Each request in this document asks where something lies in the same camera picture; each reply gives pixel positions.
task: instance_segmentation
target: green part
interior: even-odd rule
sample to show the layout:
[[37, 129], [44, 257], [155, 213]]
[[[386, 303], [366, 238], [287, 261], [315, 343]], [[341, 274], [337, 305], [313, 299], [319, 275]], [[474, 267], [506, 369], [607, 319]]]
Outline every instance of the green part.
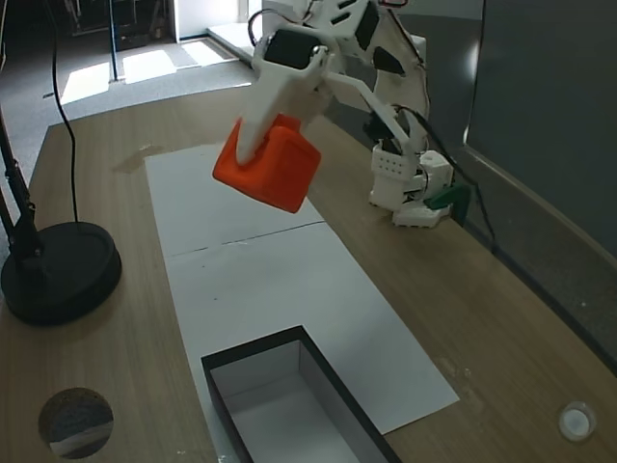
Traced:
[[452, 218], [460, 225], [465, 225], [469, 202], [471, 201], [471, 188], [468, 185], [454, 184], [444, 188], [433, 198], [424, 200], [431, 210], [444, 209], [452, 205]]

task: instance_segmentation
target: wooden table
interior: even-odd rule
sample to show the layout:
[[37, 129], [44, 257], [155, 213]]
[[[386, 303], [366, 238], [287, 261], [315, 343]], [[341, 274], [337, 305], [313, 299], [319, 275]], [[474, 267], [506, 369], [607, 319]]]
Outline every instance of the wooden table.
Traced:
[[[88, 461], [215, 463], [184, 354], [154, 223], [145, 156], [224, 140], [247, 89], [188, 95], [73, 123], [82, 220], [116, 239], [121, 283], [97, 311], [39, 329], [0, 313], [0, 461], [57, 461], [38, 433], [42, 405], [86, 387], [115, 426]], [[405, 462], [615, 462], [617, 381], [523, 283], [452, 221], [398, 229], [370, 206], [368, 151], [324, 119], [309, 197], [414, 332], [461, 401], [388, 435]], [[52, 127], [32, 179], [37, 224], [71, 220], [69, 143]], [[562, 407], [598, 417], [582, 445], [557, 428]]]

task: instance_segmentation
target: orange cube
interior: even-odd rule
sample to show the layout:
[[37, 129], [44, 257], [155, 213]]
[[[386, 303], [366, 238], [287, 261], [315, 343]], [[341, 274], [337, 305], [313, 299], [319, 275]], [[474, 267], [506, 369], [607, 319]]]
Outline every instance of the orange cube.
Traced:
[[235, 158], [240, 123], [231, 131], [212, 176], [262, 203], [297, 212], [321, 161], [319, 151], [299, 133], [300, 121], [279, 114], [255, 158], [244, 166]]

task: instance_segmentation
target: pole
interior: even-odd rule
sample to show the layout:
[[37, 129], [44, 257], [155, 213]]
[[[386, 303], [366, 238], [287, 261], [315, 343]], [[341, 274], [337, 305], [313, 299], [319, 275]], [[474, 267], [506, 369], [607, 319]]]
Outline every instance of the pole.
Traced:
[[2, 151], [2, 159], [7, 169], [5, 175], [20, 213], [17, 223], [14, 226], [8, 227], [13, 221], [11, 216], [8, 215], [9, 211], [3, 199], [0, 203], [0, 219], [7, 232], [11, 252], [14, 254], [15, 260], [20, 263], [24, 259], [39, 256], [42, 252], [42, 243], [39, 232], [35, 227], [35, 205], [30, 201], [28, 186], [13, 156], [1, 109], [0, 150]]
[[14, 233], [13, 219], [11, 218], [11, 213], [7, 208], [7, 202], [4, 201], [2, 190], [0, 190], [0, 220], [2, 221], [2, 226], [4, 227], [7, 237], [9, 238], [9, 243], [11, 243], [11, 238]]
[[114, 0], [108, 0], [109, 10], [109, 40], [112, 52], [112, 70], [114, 82], [118, 82], [118, 65], [116, 63], [116, 26], [114, 24]]

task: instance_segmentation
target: cable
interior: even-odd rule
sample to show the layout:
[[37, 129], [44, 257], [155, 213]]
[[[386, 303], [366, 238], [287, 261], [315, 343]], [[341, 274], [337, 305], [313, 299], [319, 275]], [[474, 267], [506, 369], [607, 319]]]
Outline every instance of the cable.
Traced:
[[56, 24], [54, 13], [52, 12], [51, 6], [49, 5], [49, 0], [44, 0], [43, 3], [45, 5], [45, 10], [47, 11], [47, 16], [49, 18], [49, 22], [53, 27], [54, 33], [53, 54], [51, 58], [51, 80], [54, 86], [54, 97], [56, 99], [56, 106], [58, 107], [58, 112], [60, 113], [60, 116], [65, 123], [65, 127], [67, 128], [68, 136], [70, 137], [70, 194], [73, 202], [73, 220], [75, 222], [79, 222], [79, 215], [77, 214], [77, 195], [75, 193], [75, 133], [73, 132], [67, 115], [65, 114], [65, 110], [62, 107], [62, 103], [60, 102], [60, 92], [58, 91], [58, 24]]
[[282, 17], [287, 22], [297, 23], [297, 21], [294, 21], [293, 19], [288, 18], [287, 16], [285, 16], [284, 14], [279, 12], [278, 10], [275, 10], [274, 8], [264, 8], [262, 10], [259, 10], [258, 12], [253, 13], [251, 15], [251, 17], [249, 18], [249, 24], [248, 24], [249, 40], [251, 41], [251, 45], [252, 46], [257, 46], [257, 39], [255, 38], [255, 34], [253, 32], [253, 24], [255, 23], [255, 20], [258, 17], [260, 17], [262, 14], [266, 14], [266, 13], [277, 14], [278, 16]]
[[491, 252], [494, 254], [496, 251], [496, 246], [497, 246], [495, 230], [493, 229], [493, 225], [491, 224], [491, 220], [489, 218], [489, 212], [486, 208], [486, 205], [484, 204], [484, 197], [482, 196], [482, 191], [480, 190], [480, 185], [478, 184], [478, 182], [475, 181], [475, 179], [473, 179], [472, 177], [470, 177], [469, 174], [465, 172], [465, 170], [461, 166], [459, 166], [459, 164], [454, 160], [454, 158], [450, 156], [450, 154], [445, 149], [445, 146], [443, 145], [440, 137], [437, 135], [437, 133], [435, 133], [435, 130], [433, 129], [431, 124], [428, 121], [426, 121], [426, 119], [424, 119], [424, 117], [421, 114], [419, 114], [417, 111], [414, 111], [412, 108], [408, 106], [402, 106], [400, 104], [395, 104], [394, 107], [398, 108], [399, 110], [408, 111], [409, 113], [414, 115], [417, 122], [422, 126], [422, 128], [426, 131], [426, 133], [428, 133], [428, 135], [433, 139], [433, 141], [437, 145], [437, 148], [439, 148], [440, 152], [442, 153], [442, 156], [447, 160], [447, 162], [450, 163], [450, 165], [452, 166], [452, 169], [454, 169], [454, 172], [459, 174], [467, 183], [469, 183], [473, 187], [473, 190], [475, 191], [475, 197], [477, 198], [478, 205], [480, 206], [480, 211], [482, 212], [482, 219], [484, 220], [486, 228], [489, 231], [489, 235], [491, 236]]
[[7, 46], [4, 43], [4, 25], [7, 19], [7, 5], [9, 5], [9, 0], [5, 0], [4, 6], [2, 7], [2, 19], [0, 19], [0, 72], [4, 69], [4, 65], [7, 62]]
[[426, 107], [426, 113], [428, 113], [429, 108], [431, 107], [431, 96], [429, 95], [429, 92], [428, 92], [428, 79], [426, 77], [426, 64], [424, 63], [424, 60], [420, 56], [419, 51], [417, 51], [416, 45], [414, 44], [412, 37], [407, 32], [405, 27], [403, 27], [403, 24], [401, 24], [401, 21], [398, 18], [398, 16], [392, 10], [387, 10], [387, 14], [390, 20], [392, 21], [392, 23], [394, 24], [394, 26], [396, 27], [396, 29], [398, 29], [400, 36], [403, 38], [405, 43], [409, 46], [409, 48], [412, 50], [412, 52], [417, 58], [417, 67], [419, 69], [419, 73], [421, 74], [420, 75], [420, 79], [421, 79], [420, 85], [422, 87], [422, 92], [424, 93], [424, 104]]
[[310, 0], [310, 2], [308, 2], [308, 6], [307, 6], [307, 11], [305, 12], [305, 15], [302, 16], [302, 21], [308, 21], [309, 19], [312, 18], [312, 7], [316, 2], [320, 2], [322, 0]]
[[408, 196], [408, 200], [405, 203], [409, 203], [411, 201], [424, 201], [424, 198], [426, 198], [426, 192], [428, 191], [428, 183], [430, 179], [428, 176], [428, 172], [426, 172], [426, 169], [424, 168], [424, 166], [420, 164], [418, 165], [418, 167], [422, 171], [422, 174], [424, 175], [424, 188], [422, 188], [421, 190], [422, 194], [419, 196], [419, 198], [417, 198], [413, 196], [413, 194], [417, 193], [417, 191], [405, 191], [404, 194]]

